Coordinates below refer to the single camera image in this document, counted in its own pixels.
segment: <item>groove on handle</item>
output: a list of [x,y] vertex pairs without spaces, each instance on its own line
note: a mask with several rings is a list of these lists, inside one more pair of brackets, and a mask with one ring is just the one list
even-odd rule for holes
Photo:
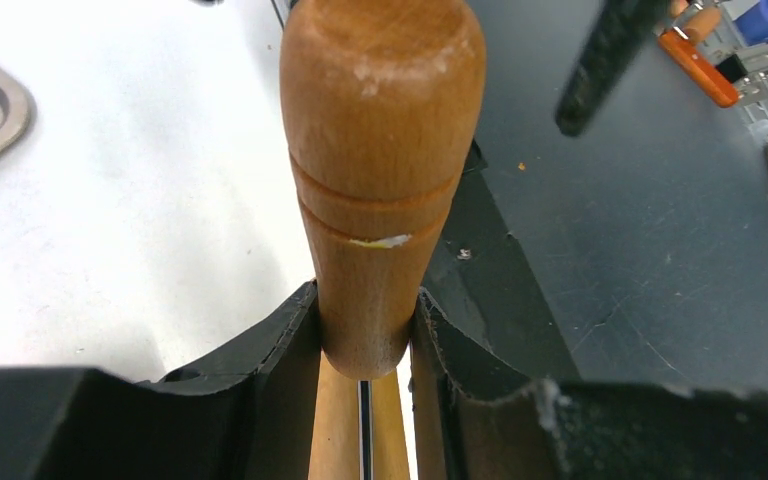
[[462,0],[303,0],[281,47],[284,129],[343,375],[392,371],[478,120],[484,37]]

